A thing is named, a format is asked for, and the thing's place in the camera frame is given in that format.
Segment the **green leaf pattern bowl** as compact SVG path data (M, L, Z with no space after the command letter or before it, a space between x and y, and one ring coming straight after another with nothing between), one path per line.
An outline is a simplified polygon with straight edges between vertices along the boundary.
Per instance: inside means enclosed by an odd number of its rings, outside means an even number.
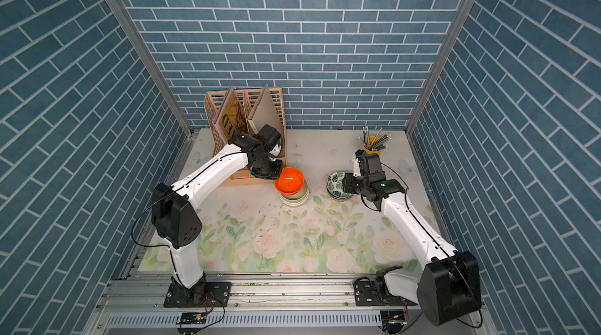
M328 192L338 197L350 196L352 194L344 191L344 177L346 172L333 172L326 180L326 189Z

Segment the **blue floral bowl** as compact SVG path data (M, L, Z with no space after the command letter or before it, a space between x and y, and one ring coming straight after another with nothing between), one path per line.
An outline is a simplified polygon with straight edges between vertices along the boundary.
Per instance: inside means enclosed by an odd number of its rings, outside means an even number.
M328 194L330 195L330 197L333 198L333 200L338 201L338 202L344 202L344 201L350 200L350 199L352 199L352 197L354 197L354 195L350 195L350 196L347 195L347 196L344 196L344 197L338 197L337 195L332 194L330 192L328 192Z

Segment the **orange bowl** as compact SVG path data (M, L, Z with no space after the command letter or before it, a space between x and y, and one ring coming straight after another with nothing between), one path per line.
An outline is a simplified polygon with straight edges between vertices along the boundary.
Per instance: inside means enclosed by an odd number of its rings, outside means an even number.
M297 194L305 184L303 173L294 167L283 168L280 177L274 181L275 189L282 195Z

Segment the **light green bowl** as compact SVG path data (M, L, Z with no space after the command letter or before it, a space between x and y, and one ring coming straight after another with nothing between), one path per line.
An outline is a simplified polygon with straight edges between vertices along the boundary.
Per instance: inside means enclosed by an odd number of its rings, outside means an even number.
M286 200L300 200L302 197L305 196L305 194L307 194L307 192L308 192L308 184L306 181L304 181L302 188L300 188L300 190L297 191L297 193L295 193L295 194L280 193L280 197L282 197Z

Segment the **cream bowl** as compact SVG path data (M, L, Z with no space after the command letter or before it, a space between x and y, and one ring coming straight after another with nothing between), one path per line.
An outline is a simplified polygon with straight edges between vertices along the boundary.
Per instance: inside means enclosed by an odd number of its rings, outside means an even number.
M303 203L306 202L306 200L308 200L309 194L305 194L303 197L299 197L299 198L289 198L288 196L284 196L283 194L280 194L280 199L281 201L287 205L287 206L291 206L291 207L297 207L300 205L303 205Z

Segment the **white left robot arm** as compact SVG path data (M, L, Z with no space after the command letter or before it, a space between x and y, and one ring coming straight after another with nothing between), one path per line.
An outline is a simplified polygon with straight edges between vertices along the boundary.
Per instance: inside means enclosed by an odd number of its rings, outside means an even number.
M153 189L151 223L168 247L174 267L164 307L193 308L211 300L198 256L197 238L203 224L196 210L210 193L243 168L260 180L280 178L283 162L278 157L282 150L283 136L270 125L264 125L253 136L238 132L195 172Z

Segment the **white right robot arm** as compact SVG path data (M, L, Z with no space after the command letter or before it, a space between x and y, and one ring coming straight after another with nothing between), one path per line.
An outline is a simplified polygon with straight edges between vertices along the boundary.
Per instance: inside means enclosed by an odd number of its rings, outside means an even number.
M407 184L387 179L388 167L378 155L357 150L353 169L344 176L344 192L372 202L401 232L424 269L419 277L397 266L382 269L367 297L389 306L417 304L435 326L480 312L477 259L468 251L458 251L419 214L408 197Z

